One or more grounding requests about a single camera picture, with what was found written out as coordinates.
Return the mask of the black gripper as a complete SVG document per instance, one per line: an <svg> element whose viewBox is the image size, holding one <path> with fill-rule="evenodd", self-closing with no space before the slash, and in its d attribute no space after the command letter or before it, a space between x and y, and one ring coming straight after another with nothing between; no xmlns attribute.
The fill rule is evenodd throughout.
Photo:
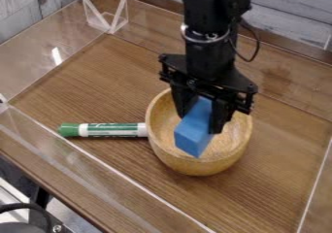
<svg viewBox="0 0 332 233"><path fill-rule="evenodd" d="M209 133L219 134L235 112L249 114L259 87L237 70L236 57L252 62L236 50L237 34L221 39L185 39L185 53L163 53L160 79L169 84L177 115L184 117L199 97L212 101Z"/></svg>

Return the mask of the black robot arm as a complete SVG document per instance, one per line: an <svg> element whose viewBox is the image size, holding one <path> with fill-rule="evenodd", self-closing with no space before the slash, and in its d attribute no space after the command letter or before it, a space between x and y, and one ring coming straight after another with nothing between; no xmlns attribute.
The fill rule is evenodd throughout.
<svg viewBox="0 0 332 233"><path fill-rule="evenodd" d="M248 114L259 86L237 70L239 29L251 26L243 14L252 0L181 0L183 54L164 53L160 79L169 84L175 109L185 117L201 97L209 99L208 132L219 134L233 114Z"/></svg>

